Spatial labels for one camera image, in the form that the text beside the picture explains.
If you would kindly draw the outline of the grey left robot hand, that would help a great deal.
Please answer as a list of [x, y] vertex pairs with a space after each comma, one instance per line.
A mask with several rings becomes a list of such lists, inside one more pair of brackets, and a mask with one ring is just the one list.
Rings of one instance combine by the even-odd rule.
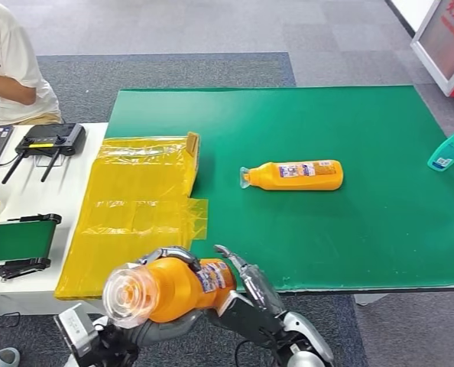
[[[193, 253], [181, 246], [162, 247], [144, 255], [137, 263], [147, 265], [159, 258], [177, 258], [186, 263], [190, 270], [200, 270], [199, 260]], [[191, 310], [184, 316], [168, 323], [155, 323], [147, 320], [126, 332], [127, 338], [139, 348], [153, 346], [184, 336], [191, 331], [202, 315], [200, 310]]]

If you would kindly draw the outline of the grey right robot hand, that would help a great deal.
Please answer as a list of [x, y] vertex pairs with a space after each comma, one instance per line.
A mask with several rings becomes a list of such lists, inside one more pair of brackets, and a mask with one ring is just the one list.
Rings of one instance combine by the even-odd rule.
[[239, 272], [246, 295], [255, 307], [273, 317], [285, 311], [282, 299], [258, 265], [248, 263], [224, 245], [215, 245], [214, 248], [230, 260]]

